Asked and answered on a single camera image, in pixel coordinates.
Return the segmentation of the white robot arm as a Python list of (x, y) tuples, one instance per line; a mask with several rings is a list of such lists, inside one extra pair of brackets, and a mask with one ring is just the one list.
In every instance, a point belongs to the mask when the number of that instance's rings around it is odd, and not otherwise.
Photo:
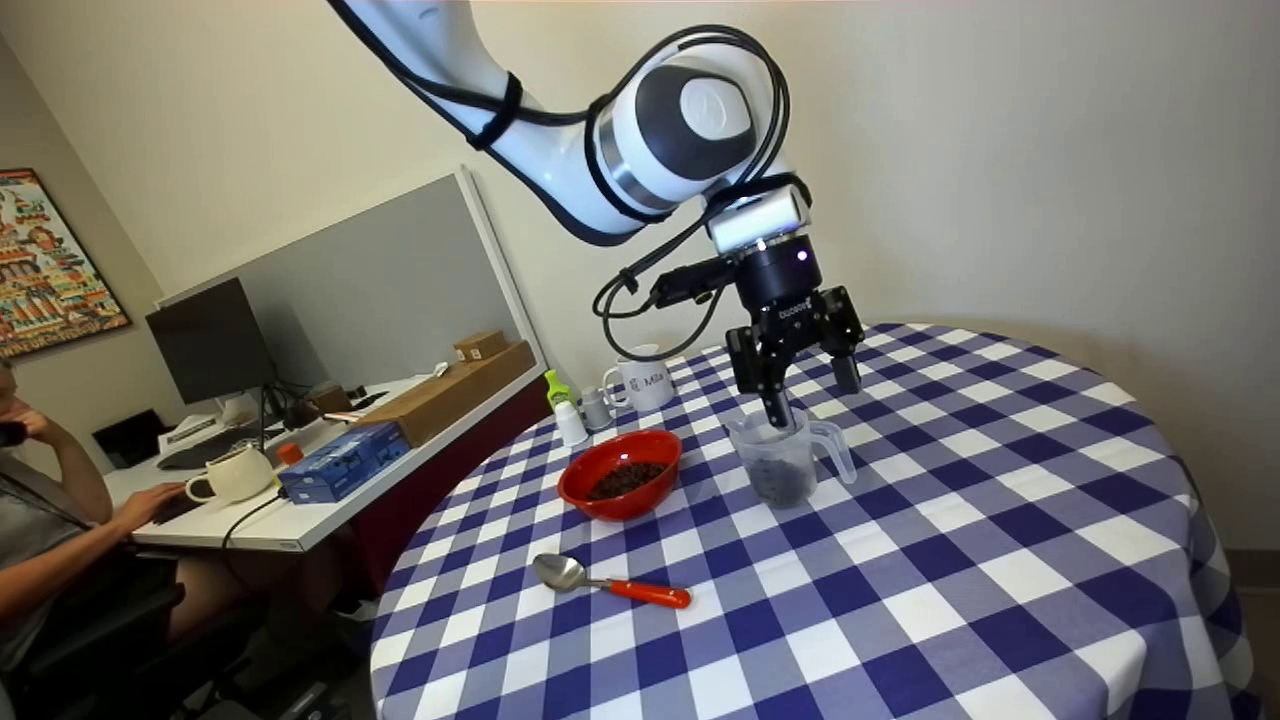
[(748, 327), (724, 337), (734, 387), (791, 419), (788, 363), (818, 348), (859, 387), (859, 315), (818, 283), (813, 193), (780, 162), (788, 79), (760, 39), (695, 24), (649, 46), (578, 110), (538, 108), (483, 46), (469, 0), (326, 0), (363, 46), (477, 152), (506, 168), (571, 235), (624, 243), (705, 198), (713, 259), (663, 272), (642, 308), (734, 288)]

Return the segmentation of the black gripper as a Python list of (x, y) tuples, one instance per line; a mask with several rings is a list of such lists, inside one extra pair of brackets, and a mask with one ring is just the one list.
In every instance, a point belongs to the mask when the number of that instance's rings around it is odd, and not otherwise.
[(835, 387), (859, 393), (856, 343), (865, 337), (851, 295), (818, 283), (818, 265), (808, 235), (760, 243), (732, 265), (734, 291), (751, 315), (729, 331), (729, 352), (738, 377), (760, 377), (768, 422), (788, 429), (785, 373), (808, 352), (831, 356)]

